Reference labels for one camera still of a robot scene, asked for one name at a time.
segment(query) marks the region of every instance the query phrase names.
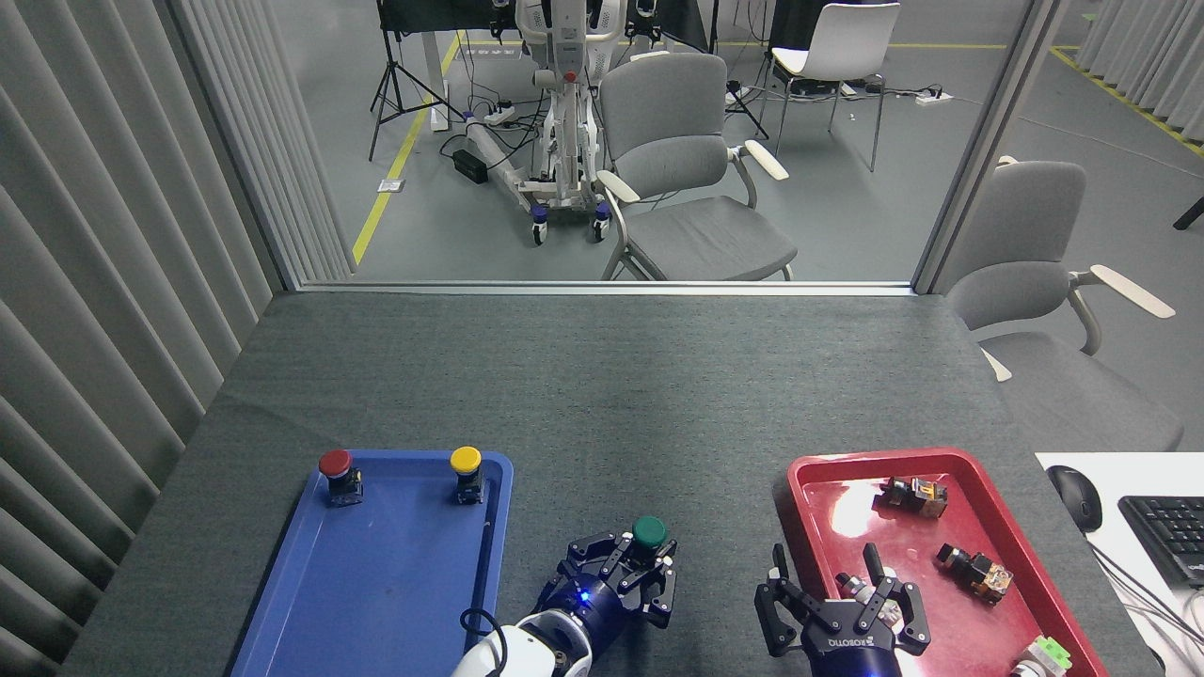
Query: tripod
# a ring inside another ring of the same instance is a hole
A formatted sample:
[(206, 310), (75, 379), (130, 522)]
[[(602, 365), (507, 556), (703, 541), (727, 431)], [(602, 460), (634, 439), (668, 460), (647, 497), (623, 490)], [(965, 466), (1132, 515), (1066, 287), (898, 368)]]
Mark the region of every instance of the tripod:
[[(396, 118), (396, 117), (399, 117), (399, 116), (402, 116), (405, 113), (412, 113), (414, 111), (421, 111), (421, 110), (425, 110), (425, 108), (430, 108), (431, 106), (441, 106), (442, 105), (442, 106), (447, 106), (448, 111), (450, 111), (452, 113), (455, 113), (461, 120), (464, 119), (464, 114), (461, 114), (460, 111), (456, 111), (455, 108), (453, 108), (452, 104), (449, 104), (448, 100), (444, 99), (442, 94), (438, 94), (437, 92), (435, 92), (433, 89), (431, 89), (430, 87), (427, 87), (425, 82), (423, 82), (423, 81), (418, 80), (417, 77), (414, 77), (413, 73), (411, 73), (409, 71), (406, 70), (406, 66), (401, 65), (397, 61), (397, 59), (394, 58), (394, 55), (393, 55), (393, 45), (389, 43), (389, 31), (382, 29), (380, 30), (380, 36), (384, 37), (384, 51), (385, 51), (385, 54), (388, 54), (388, 57), (389, 57), (389, 61), (384, 66), (384, 75), (380, 76), (380, 84), (377, 86), (376, 96), (372, 98), (372, 105), (368, 106), (368, 111), (376, 110), (376, 113), (377, 113), (376, 129), (372, 130), (372, 146), (368, 148), (368, 161), (372, 161), (372, 155), (373, 155), (373, 153), (376, 153), (376, 140), (377, 140), (377, 135), (380, 134), (380, 125), (384, 124), (384, 123), (386, 123), (386, 122), (389, 122), (389, 120), (391, 120), (391, 119), (394, 119), (394, 118)], [(400, 53), (401, 52), (401, 33), (400, 31), (393, 31), (393, 39), (395, 41), (397, 41), (397, 52)], [(401, 75), (408, 77), (411, 82), (413, 82), (413, 83), (418, 84), (419, 87), (421, 87), (423, 89), (425, 89), (426, 93), (431, 95), (431, 101), (426, 102), (426, 104), (419, 104), (418, 106), (411, 106), (408, 108), (405, 107), (405, 106), (402, 106), (402, 104), (401, 104), (401, 86), (397, 83), (397, 71), (401, 71)], [(389, 99), (389, 88), (390, 88), (390, 86), (393, 87), (393, 100)], [(377, 108), (377, 102), (378, 101), (380, 102), (380, 107), (379, 108)], [(384, 114), (384, 107), (385, 106), (389, 106), (390, 108), (393, 108), (393, 112), (389, 113), (388, 116)]]

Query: blue tray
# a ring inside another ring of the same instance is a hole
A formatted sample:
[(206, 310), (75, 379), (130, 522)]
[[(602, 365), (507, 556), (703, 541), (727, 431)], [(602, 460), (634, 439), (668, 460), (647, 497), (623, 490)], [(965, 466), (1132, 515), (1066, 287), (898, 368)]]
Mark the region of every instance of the blue tray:
[(234, 677), (447, 676), (477, 641), (460, 613), (494, 612), (510, 461), (484, 452), (484, 501), (461, 506), (450, 452), (350, 453), (364, 502), (327, 507), (311, 473)]

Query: black backdrop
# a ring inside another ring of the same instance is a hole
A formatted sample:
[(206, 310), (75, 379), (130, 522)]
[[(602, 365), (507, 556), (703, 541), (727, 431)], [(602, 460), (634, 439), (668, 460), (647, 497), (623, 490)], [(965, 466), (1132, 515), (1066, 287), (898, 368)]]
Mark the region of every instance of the black backdrop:
[[(490, 0), (378, 0), (380, 28), (400, 33), (488, 29), (494, 20)], [(660, 0), (656, 5), (661, 30), (678, 42), (707, 51), (707, 30), (697, 0)], [(635, 19), (636, 4), (627, 4), (627, 19)]]

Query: gray chair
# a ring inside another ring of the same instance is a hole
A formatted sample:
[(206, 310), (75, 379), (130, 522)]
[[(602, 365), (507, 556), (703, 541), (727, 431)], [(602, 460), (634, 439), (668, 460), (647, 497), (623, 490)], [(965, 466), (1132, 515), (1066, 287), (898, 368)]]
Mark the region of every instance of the gray chair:
[(1175, 414), (1100, 364), (1100, 330), (1080, 292), (1105, 284), (1156, 317), (1174, 311), (1115, 271), (1062, 265), (1086, 187), (1068, 163), (1002, 165), (962, 228), (937, 292), (970, 330), (1045, 316), (1069, 301), (1087, 330), (1076, 348), (1051, 335), (1016, 331), (980, 347), (996, 367), (1004, 400), (1034, 452), (1174, 451), (1184, 435)]
[[(724, 142), (727, 67), (712, 54), (662, 53), (607, 73), (600, 101), (612, 170), (598, 172), (619, 226), (602, 279), (619, 264), (639, 279), (751, 281), (781, 271), (791, 278), (795, 245), (756, 212), (751, 155), (778, 179), (789, 175), (760, 143)], [(718, 183), (736, 165), (748, 200), (701, 198), (651, 211), (645, 198)], [(603, 237), (604, 232), (596, 232)]]

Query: white desk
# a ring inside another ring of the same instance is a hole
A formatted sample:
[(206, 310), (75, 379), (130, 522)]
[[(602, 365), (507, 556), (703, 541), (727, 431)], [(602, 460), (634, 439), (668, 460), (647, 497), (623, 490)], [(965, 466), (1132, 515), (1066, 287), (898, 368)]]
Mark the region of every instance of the white desk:
[[(1037, 458), (1044, 467), (1066, 465), (1091, 479), (1099, 491), (1104, 522), (1087, 538), (1185, 620), (1193, 623), (1191, 612), (1184, 606), (1192, 589), (1170, 589), (1167, 585), (1116, 507), (1116, 501), (1121, 496), (1204, 495), (1204, 453), (1047, 453), (1037, 454)], [(1133, 602), (1123, 590), (1117, 589), (1116, 594), (1126, 605)], [(1194, 606), (1204, 619), (1204, 600), (1197, 599)], [(1182, 634), (1170, 630), (1163, 620), (1149, 619), (1132, 608), (1129, 616), (1141, 637), (1167, 663), (1168, 677), (1204, 677), (1204, 654)]]

